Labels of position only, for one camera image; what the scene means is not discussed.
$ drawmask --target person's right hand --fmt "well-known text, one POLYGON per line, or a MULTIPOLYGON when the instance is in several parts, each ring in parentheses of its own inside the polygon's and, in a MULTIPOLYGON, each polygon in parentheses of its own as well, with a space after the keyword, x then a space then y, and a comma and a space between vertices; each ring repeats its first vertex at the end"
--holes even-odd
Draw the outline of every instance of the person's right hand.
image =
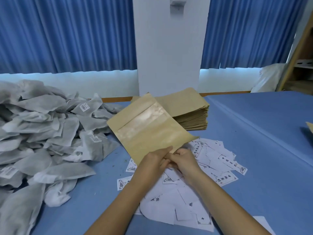
POLYGON ((178 149, 174 154, 168 153, 165 158, 175 162, 177 166, 174 164, 173 167, 177 167, 181 171, 189 184, 192 184, 197 179, 199 173, 202 173, 193 153, 188 149, 178 149))

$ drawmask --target person's left hand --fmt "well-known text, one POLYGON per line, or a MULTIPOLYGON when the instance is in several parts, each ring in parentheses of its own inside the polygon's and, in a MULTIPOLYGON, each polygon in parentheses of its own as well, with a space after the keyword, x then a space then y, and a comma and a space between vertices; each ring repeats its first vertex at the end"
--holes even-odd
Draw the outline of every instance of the person's left hand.
POLYGON ((170 163, 170 160, 164 157, 172 148, 170 146, 168 148, 158 149, 144 156, 131 178, 131 184, 143 193, 147 193, 170 163))

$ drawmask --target hand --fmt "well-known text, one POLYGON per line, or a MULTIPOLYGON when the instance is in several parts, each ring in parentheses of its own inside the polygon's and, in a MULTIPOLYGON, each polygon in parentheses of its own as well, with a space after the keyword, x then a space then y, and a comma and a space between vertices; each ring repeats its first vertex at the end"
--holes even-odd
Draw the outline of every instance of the hand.
POLYGON ((168 148, 158 149, 144 156, 131 178, 132 185, 142 190, 142 192, 147 193, 170 163, 170 160, 164 157, 172 148, 170 146, 168 148))
POLYGON ((169 166, 179 169, 189 184, 192 184, 198 174, 202 173, 193 153, 188 149, 178 149, 174 154, 168 153, 165 158, 174 162, 169 166))

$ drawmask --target table surface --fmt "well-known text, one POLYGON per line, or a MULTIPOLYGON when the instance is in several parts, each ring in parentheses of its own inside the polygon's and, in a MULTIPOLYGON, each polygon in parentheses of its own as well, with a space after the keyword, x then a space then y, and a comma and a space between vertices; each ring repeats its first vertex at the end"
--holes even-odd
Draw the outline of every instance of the table surface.
MULTIPOLYGON (((297 92, 215 95, 208 128, 190 131, 220 140, 248 168, 245 176, 223 187, 252 216, 264 216, 276 235, 312 234, 313 96, 297 92)), ((120 102, 127 106, 129 102, 120 102)), ((130 176, 130 157, 120 146, 91 165, 96 175, 79 180, 68 202, 43 206, 32 235, 83 235, 117 194, 116 180, 130 176)), ((126 234, 209 234, 134 215, 126 234)))

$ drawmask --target blue curtain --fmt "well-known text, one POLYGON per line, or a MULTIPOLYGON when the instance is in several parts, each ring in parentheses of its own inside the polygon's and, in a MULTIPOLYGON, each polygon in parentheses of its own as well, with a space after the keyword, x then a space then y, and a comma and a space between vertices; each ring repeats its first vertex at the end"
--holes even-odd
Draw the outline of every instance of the blue curtain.
POLYGON ((0 73, 137 69, 132 0, 0 0, 0 73))
POLYGON ((307 0, 211 0, 202 69, 285 63, 307 0))

